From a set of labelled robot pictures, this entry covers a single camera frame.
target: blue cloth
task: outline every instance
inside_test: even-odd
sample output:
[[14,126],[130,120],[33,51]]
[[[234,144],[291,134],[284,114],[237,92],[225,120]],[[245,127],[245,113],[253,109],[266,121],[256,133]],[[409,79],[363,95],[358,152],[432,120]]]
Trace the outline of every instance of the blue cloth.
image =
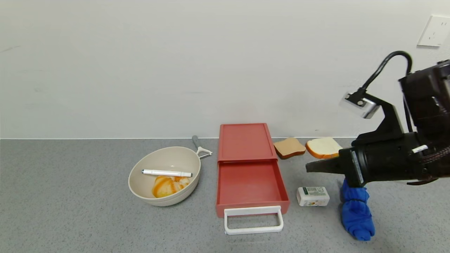
[[360,241],[370,241],[375,235],[372,214],[367,206],[369,194],[366,188],[352,188],[344,180],[341,188],[344,204],[342,205],[342,223],[345,230]]

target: speckled countertop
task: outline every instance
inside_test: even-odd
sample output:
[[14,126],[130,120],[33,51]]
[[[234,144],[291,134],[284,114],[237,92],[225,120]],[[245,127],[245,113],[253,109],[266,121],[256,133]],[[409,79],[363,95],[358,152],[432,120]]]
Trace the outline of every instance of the speckled countertop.
[[[128,189],[143,156],[191,140],[1,140],[0,252],[448,252],[450,180],[424,186],[368,184],[376,235],[354,240],[339,218],[343,177],[305,171],[309,154],[280,160],[291,200],[278,233],[226,235],[216,216],[217,140],[185,201],[154,207]],[[348,146],[350,139],[337,139]],[[326,207],[300,207],[299,186],[325,186]],[[230,227],[275,225],[275,216],[235,217]]]

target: white carton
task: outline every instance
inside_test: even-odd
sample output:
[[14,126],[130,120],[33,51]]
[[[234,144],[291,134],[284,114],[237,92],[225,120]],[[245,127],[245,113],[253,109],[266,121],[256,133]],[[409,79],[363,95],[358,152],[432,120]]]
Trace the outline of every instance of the white carton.
[[297,200],[298,204],[303,207],[326,206],[330,196],[325,187],[299,187]]

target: bread roll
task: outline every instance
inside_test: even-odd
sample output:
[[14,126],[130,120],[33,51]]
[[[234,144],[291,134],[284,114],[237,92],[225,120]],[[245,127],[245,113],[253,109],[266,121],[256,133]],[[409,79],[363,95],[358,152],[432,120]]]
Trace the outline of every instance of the bread roll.
[[188,184],[189,178],[184,176],[158,176],[152,193],[156,198],[162,198],[182,190]]

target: white electrical socket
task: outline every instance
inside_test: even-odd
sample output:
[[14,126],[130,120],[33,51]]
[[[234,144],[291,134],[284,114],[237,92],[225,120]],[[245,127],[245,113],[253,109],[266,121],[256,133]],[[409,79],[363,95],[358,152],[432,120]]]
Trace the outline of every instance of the white electrical socket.
[[431,16],[417,45],[441,46],[450,32],[450,18]]

